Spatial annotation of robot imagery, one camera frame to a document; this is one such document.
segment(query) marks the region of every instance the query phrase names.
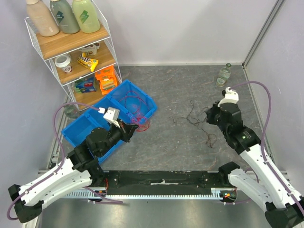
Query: gray floor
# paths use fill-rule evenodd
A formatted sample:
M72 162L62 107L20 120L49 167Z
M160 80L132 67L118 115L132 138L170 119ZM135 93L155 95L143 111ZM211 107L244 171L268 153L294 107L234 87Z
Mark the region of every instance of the gray floor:
M186 117L221 99L214 77L222 66L141 66L122 67L123 79L130 79L149 94L158 106L149 130L136 133L103 164L105 170L210 170L235 161L247 164L227 146L216 126L203 124L218 137L209 148L202 130ZM241 66L233 66L228 86L245 81ZM244 124L260 136L261 129L247 86L237 89ZM67 151L72 147L64 141ZM60 199L43 213L43 228L242 228L270 227L262 210L254 203L223 206L201 200L125 200L119 205L93 205L83 200Z
M204 107L220 100L221 90L215 76L223 66L137 66L122 67L122 78L130 79L149 94L158 110L150 119L146 132L136 133L130 143L116 150L105 162L105 170L209 170L234 161L242 168L247 164L228 147L218 127L201 124L208 133L215 134L214 148L206 145L206 134L187 122L186 117L195 105L193 116ZM245 81L241 66L231 68L227 86ZM247 85L237 89L239 108L244 124L258 136L261 129ZM64 143L67 152L72 149Z

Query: orange package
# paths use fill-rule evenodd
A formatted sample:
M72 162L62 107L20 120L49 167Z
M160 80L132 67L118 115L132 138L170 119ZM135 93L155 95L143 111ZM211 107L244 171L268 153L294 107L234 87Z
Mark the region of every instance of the orange package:
M113 75L114 74L114 66L113 65L109 66L109 67L104 68L104 69L102 69L102 70L100 70L98 72L99 72L99 74L98 74L99 76Z
M118 86L115 74L101 76L100 71L98 71L95 73L95 78L99 81L100 90L103 95L108 94Z

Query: blue crate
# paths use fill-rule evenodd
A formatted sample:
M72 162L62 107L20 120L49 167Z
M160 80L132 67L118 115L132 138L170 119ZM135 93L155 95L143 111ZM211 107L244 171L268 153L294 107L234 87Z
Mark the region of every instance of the blue crate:
M123 81L117 88L97 102L94 107L117 108L120 110L118 118L128 124L131 123L134 117L133 113L137 110L145 116L145 118L142 118L140 121L140 124L143 124L157 109L153 99L129 80ZM97 127L103 127L106 130L110 129L103 114L98 113L96 110L88 109L63 129L62 134L72 146L76 147ZM103 157L98 158L99 163L102 163L123 143L124 141L120 140Z
M136 111L143 114L145 118L140 120L140 124L149 119L157 109L153 99L128 79L124 80L109 96L119 102L131 114Z
M86 136L90 134L94 128L97 127L97 124L89 120L86 116L81 115L63 129L61 133L73 147L76 147L83 142Z

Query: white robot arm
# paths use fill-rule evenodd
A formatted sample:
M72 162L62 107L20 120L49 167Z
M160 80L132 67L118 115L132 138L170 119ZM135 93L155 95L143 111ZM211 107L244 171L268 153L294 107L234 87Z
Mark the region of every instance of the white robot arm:
M51 203L74 190L103 183L104 172L97 157L106 154L120 140L129 142L138 125L118 119L119 110L115 108L99 108L99 112L109 122L109 131L95 128L53 169L26 185L9 187L21 223L31 221Z
M207 122L220 128L228 145L249 164L263 185L234 162L219 168L224 181L247 194L264 211L272 227L299 224L304 218L300 210L304 206L301 193L286 180L269 156L262 153L261 141L254 131L243 125L237 92L227 87L222 94L224 98L206 112Z

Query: yellow package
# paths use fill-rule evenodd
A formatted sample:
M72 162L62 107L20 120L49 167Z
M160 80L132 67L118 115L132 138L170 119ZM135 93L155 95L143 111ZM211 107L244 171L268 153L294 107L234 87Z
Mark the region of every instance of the yellow package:
M82 53L78 58L78 63L83 65L84 67L90 69L91 72L94 72L95 67L98 64L97 59L87 58L85 53Z

